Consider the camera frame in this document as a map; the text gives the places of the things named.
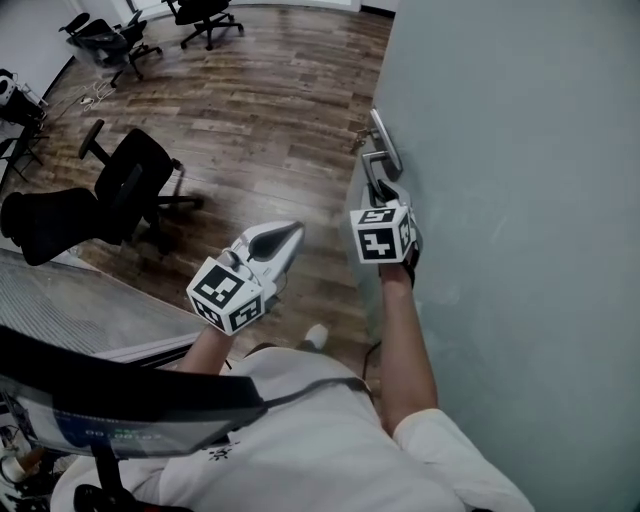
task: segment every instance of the logo on shirt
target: logo on shirt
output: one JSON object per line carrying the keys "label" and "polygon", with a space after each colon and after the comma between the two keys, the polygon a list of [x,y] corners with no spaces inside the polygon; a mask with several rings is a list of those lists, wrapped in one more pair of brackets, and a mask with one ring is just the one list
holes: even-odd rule
{"label": "logo on shirt", "polygon": [[231,452],[231,450],[233,450],[233,447],[237,444],[240,444],[240,441],[233,444],[229,444],[227,446],[223,446],[222,448],[212,449],[209,452],[209,455],[210,455],[209,460],[212,460],[214,462],[218,462],[221,459],[229,460],[229,453]]}

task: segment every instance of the white t-shirt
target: white t-shirt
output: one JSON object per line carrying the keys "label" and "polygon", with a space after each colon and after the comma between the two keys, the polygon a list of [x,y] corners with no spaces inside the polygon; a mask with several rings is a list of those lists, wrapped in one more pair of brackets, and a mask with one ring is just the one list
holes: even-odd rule
{"label": "white t-shirt", "polygon": [[[235,365],[265,400],[313,381],[353,377],[319,354],[268,348]],[[369,398],[323,388],[183,458],[120,463],[124,486],[152,504],[195,512],[530,512],[531,504],[441,411],[406,418],[393,439]],[[59,481],[53,512],[73,511],[80,484],[99,486],[82,457]]]}

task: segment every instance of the shoe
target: shoe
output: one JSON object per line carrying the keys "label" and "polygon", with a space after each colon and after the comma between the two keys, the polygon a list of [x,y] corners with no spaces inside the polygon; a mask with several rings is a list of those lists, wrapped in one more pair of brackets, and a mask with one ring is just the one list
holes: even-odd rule
{"label": "shoe", "polygon": [[322,350],[329,339],[329,329],[324,325],[314,325],[304,337],[305,341],[311,343],[316,350]]}

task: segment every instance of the door handle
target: door handle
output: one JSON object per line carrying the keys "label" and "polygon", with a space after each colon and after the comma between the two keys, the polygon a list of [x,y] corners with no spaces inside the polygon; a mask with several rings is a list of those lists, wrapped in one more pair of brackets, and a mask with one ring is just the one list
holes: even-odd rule
{"label": "door handle", "polygon": [[373,153],[364,153],[362,155],[362,165],[364,167],[364,173],[367,175],[367,180],[373,187],[373,192],[378,199],[384,200],[384,193],[380,188],[380,183],[376,179],[376,175],[373,172],[373,162],[382,162],[389,158],[389,153],[386,151],[374,151]]}
{"label": "door handle", "polygon": [[362,155],[362,165],[364,167],[367,180],[373,188],[374,194],[379,199],[384,200],[384,193],[380,188],[380,184],[376,179],[375,173],[373,172],[373,163],[382,162],[387,177],[390,177],[389,171],[391,171],[391,173],[393,174],[392,180],[395,181],[400,177],[400,174],[402,173],[402,161],[400,160],[400,155],[398,155],[396,147],[394,146],[393,141],[389,136],[387,128],[382,122],[380,113],[376,108],[373,108],[371,110],[371,119],[373,120],[374,126],[371,129],[370,134],[373,138],[373,143],[376,147],[376,151],[371,153],[364,153]]}

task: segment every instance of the forearm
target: forearm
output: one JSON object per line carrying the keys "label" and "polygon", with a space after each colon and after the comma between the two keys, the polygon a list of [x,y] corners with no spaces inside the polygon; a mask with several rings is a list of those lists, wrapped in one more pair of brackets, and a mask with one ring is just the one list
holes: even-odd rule
{"label": "forearm", "polygon": [[218,331],[215,327],[207,326],[200,333],[184,359],[180,361],[176,371],[219,375],[229,356],[231,345],[233,345],[233,338]]}
{"label": "forearm", "polygon": [[393,435],[407,416],[438,407],[436,382],[411,283],[398,265],[381,267],[384,301],[381,390],[385,429]]}

